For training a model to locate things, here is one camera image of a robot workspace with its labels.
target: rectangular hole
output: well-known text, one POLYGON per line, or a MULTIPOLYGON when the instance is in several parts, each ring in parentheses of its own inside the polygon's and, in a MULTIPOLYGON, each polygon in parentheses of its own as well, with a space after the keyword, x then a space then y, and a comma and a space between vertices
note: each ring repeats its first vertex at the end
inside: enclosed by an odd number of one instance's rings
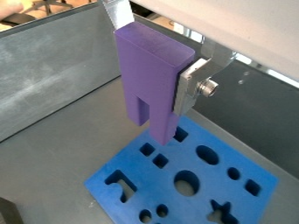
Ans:
POLYGON ((155 152, 155 147, 150 143, 146 143, 141 148, 141 151, 147 157, 150 157, 151 154, 155 152))
POLYGON ((185 138, 189 136, 189 133, 181 128, 177 128, 174 139, 181 143, 185 138))
POLYGON ((159 154, 155 158, 154 158, 154 164, 161 168, 163 169, 165 166, 167 165, 169 163, 169 159, 167 157, 163 155, 163 154, 159 154))
POLYGON ((121 171, 117 170, 106 179, 106 184, 119 184, 123 188, 123 193, 121 196, 121 201, 126 203, 130 198, 134 196, 137 192, 137 186, 133 181, 129 179, 127 175, 121 171))
POLYGON ((259 195, 259 192, 261 192, 261 186, 259 184, 253 180, 250 179, 246 183, 246 190, 254 195, 254 196, 258 196, 259 195))

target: hole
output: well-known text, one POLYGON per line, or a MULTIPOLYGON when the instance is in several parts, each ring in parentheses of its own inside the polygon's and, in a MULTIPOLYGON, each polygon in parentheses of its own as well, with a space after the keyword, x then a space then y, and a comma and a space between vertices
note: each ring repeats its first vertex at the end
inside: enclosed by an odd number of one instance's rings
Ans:
POLYGON ((139 214, 139 220, 143 222, 143 223, 147 223, 153 220, 153 215, 151 215, 151 212, 149 210, 143 210, 139 214))
POLYGON ((185 138, 189 136, 189 133, 181 128, 177 128, 174 139, 181 143, 185 138))
POLYGON ((163 154, 159 154, 155 158, 154 158, 154 164, 161 168, 163 169, 165 166, 167 165, 169 163, 169 159, 167 157, 163 155, 163 154))
POLYGON ((109 178, 106 180, 107 185, 111 185, 111 184, 115 184, 115 183, 122 185, 123 193, 122 193, 122 196, 121 196, 121 201, 123 203, 126 203, 137 192, 137 186, 121 170, 117 170, 109 176, 109 178))
POLYGON ((206 145, 197 148, 199 158, 210 165, 217 165, 221 161, 218 153, 206 145))
POLYGON ((158 208, 157 208, 157 214, 159 215, 159 217, 166 217, 167 214, 169 214, 169 207, 166 205, 161 205, 158 208))
POLYGON ((234 180, 238 180, 241 177, 239 170, 234 167, 229 168, 229 177, 234 180))
POLYGON ((141 151, 147 157, 150 157, 151 154, 155 152, 155 147, 150 143, 146 143, 141 148, 141 151))
POLYGON ((211 202, 213 212, 207 216, 207 220, 219 224, 239 224, 239 220, 230 213, 231 204, 226 202, 222 206, 215 200, 211 202))
POLYGON ((174 186, 183 196, 191 197, 201 189, 201 181, 191 171, 179 171, 174 178, 174 186))
POLYGON ((258 196, 259 192, 261 192, 261 186, 259 184, 253 180, 250 179, 246 183, 246 189, 247 191, 254 195, 254 196, 258 196))

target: star-shaped hole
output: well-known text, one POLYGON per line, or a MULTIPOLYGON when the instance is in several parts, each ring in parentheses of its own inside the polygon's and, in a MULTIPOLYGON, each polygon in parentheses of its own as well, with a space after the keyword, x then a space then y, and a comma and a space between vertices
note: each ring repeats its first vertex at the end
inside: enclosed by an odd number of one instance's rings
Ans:
POLYGON ((239 220, 230 213, 231 204, 226 202, 223 206, 213 200, 211 202, 213 212, 209 215, 209 221, 217 222, 218 224, 239 224, 239 220))

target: blue foam board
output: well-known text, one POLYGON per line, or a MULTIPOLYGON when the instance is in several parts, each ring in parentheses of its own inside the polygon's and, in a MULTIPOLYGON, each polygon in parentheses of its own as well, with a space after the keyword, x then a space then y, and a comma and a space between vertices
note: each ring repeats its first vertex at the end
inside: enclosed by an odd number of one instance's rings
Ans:
POLYGON ((255 224, 277 183, 267 170, 182 117, 166 146, 147 130, 86 181, 86 187, 117 224, 215 223, 217 210, 225 224, 255 224), (130 186, 130 198, 119 180, 130 186))

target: square hole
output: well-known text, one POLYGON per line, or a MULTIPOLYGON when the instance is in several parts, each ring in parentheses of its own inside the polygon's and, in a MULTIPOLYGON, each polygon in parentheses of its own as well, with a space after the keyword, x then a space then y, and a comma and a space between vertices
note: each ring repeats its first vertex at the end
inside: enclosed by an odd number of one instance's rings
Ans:
POLYGON ((150 143, 146 143, 141 148, 141 151, 147 157, 150 157, 151 154, 155 152, 155 147, 150 143))
POLYGON ((161 168, 163 169, 165 166, 167 165, 169 163, 169 159, 167 157, 163 155, 163 154, 159 154, 155 158, 154 158, 154 164, 161 168))
POLYGON ((177 128, 174 139, 181 143, 185 138, 189 136, 189 133, 181 128, 177 128))
POLYGON ((259 184, 250 179, 246 183, 246 190, 254 195, 258 196, 259 192, 261 192, 261 186, 259 184))

